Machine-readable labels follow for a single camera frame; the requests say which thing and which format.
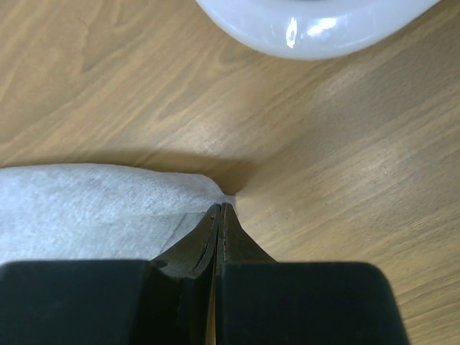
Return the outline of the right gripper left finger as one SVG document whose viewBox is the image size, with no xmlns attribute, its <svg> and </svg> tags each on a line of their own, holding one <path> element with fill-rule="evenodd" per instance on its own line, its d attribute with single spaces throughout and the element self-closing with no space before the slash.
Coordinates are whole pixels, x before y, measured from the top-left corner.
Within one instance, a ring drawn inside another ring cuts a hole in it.
<svg viewBox="0 0 460 345">
<path fill-rule="evenodd" d="M 3 344 L 205 344 L 220 208 L 152 260 L 1 266 Z"/>
</svg>

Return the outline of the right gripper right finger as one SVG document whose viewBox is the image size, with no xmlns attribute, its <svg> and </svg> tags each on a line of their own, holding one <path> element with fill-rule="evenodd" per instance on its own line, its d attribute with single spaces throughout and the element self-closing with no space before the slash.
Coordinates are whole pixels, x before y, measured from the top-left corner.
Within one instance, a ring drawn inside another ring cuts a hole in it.
<svg viewBox="0 0 460 345">
<path fill-rule="evenodd" d="M 366 262 L 278 262 L 221 207 L 218 344 L 407 344 L 392 288 Z"/>
</svg>

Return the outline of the grey tank top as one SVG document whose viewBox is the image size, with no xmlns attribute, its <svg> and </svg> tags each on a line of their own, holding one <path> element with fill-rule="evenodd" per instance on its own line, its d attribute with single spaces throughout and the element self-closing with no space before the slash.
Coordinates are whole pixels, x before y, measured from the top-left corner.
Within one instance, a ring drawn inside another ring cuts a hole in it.
<svg viewBox="0 0 460 345">
<path fill-rule="evenodd" d="M 121 165 L 1 170 L 1 261 L 152 259 L 215 204 L 234 203 L 212 179 Z"/>
</svg>

